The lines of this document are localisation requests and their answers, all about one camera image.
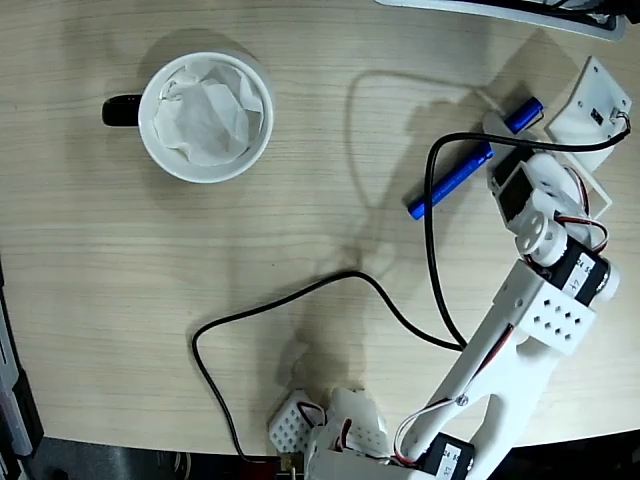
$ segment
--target red wire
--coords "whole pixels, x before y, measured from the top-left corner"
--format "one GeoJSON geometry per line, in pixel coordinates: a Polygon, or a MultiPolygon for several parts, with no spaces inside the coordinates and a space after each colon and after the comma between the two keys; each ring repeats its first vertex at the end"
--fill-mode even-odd
{"type": "Polygon", "coordinates": [[[498,352],[500,352],[502,347],[504,347],[504,344],[507,343],[507,340],[509,340],[509,337],[513,333],[513,330],[514,330],[513,325],[511,324],[507,325],[507,328],[505,329],[504,333],[500,336],[500,338],[498,339],[496,344],[493,346],[493,348],[489,350],[489,353],[487,354],[487,356],[484,357],[484,360],[478,367],[478,370],[473,375],[474,377],[478,375],[487,365],[489,365],[489,362],[491,362],[491,360],[493,360],[496,357],[498,352]]]}

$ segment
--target black floor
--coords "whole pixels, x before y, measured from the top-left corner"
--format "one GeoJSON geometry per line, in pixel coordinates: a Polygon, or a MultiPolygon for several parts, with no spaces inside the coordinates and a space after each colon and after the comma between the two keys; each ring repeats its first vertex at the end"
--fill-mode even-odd
{"type": "MultiPolygon", "coordinates": [[[[170,452],[45,438],[27,468],[31,480],[185,480],[186,456],[178,460],[170,452]]],[[[189,480],[290,478],[276,476],[275,470],[247,465],[233,456],[191,455],[189,480]]],[[[491,476],[491,480],[572,478],[640,479],[640,432],[517,448],[491,476]]]]}

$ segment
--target white wire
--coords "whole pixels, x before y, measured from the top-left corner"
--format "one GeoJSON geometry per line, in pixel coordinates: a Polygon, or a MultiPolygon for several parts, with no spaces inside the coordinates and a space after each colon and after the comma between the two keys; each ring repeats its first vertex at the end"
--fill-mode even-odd
{"type": "Polygon", "coordinates": [[[425,413],[433,412],[435,410],[438,410],[439,408],[446,407],[447,405],[451,405],[452,403],[455,403],[455,400],[446,400],[446,401],[443,401],[443,402],[438,402],[438,403],[436,403],[434,405],[430,405],[430,406],[424,407],[424,408],[418,410],[417,412],[412,413],[407,418],[405,418],[402,422],[400,422],[400,426],[398,426],[398,429],[396,430],[396,434],[393,437],[393,451],[394,451],[394,453],[396,453],[396,454],[399,453],[401,456],[404,457],[404,455],[400,451],[399,443],[400,443],[400,440],[402,440],[401,435],[404,433],[404,430],[407,428],[407,425],[409,425],[409,423],[411,423],[413,420],[418,418],[420,415],[424,415],[425,413]]]}
{"type": "Polygon", "coordinates": [[[586,186],[584,185],[582,177],[580,177],[580,174],[576,171],[575,168],[570,167],[569,165],[564,165],[564,169],[569,173],[569,175],[571,175],[574,183],[576,184],[576,187],[578,187],[578,191],[580,192],[580,203],[582,203],[581,207],[586,213],[587,202],[589,200],[587,198],[584,198],[585,192],[582,189],[583,187],[586,189],[586,186]]]}

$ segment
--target white mug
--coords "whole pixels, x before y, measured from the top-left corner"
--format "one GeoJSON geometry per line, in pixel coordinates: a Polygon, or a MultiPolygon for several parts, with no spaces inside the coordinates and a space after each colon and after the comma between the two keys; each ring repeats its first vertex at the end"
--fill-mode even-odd
{"type": "Polygon", "coordinates": [[[274,123],[272,91],[265,70],[247,54],[231,50],[190,53],[162,67],[149,81],[142,95],[120,95],[107,100],[102,106],[102,120],[105,125],[113,127],[137,126],[151,158],[174,177],[193,183],[218,183],[247,170],[267,147],[274,123]],[[264,120],[257,138],[247,151],[227,164],[204,167],[190,163],[181,152],[160,143],[153,125],[162,87],[179,69],[197,60],[223,62],[241,70],[254,83],[263,102],[264,120]]]}

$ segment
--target label sticker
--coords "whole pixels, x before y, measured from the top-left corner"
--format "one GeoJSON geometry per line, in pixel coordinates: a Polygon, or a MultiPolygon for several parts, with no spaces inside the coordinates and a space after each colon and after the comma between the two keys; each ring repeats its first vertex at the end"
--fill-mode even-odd
{"type": "Polygon", "coordinates": [[[589,274],[596,262],[594,262],[586,253],[580,254],[576,261],[575,267],[571,271],[571,275],[564,284],[562,291],[569,295],[571,298],[576,298],[582,287],[587,282],[589,274]]]}
{"type": "Polygon", "coordinates": [[[456,471],[458,466],[458,460],[462,450],[458,447],[447,443],[442,452],[442,461],[436,472],[436,480],[449,480],[453,477],[453,472],[456,471]]]}

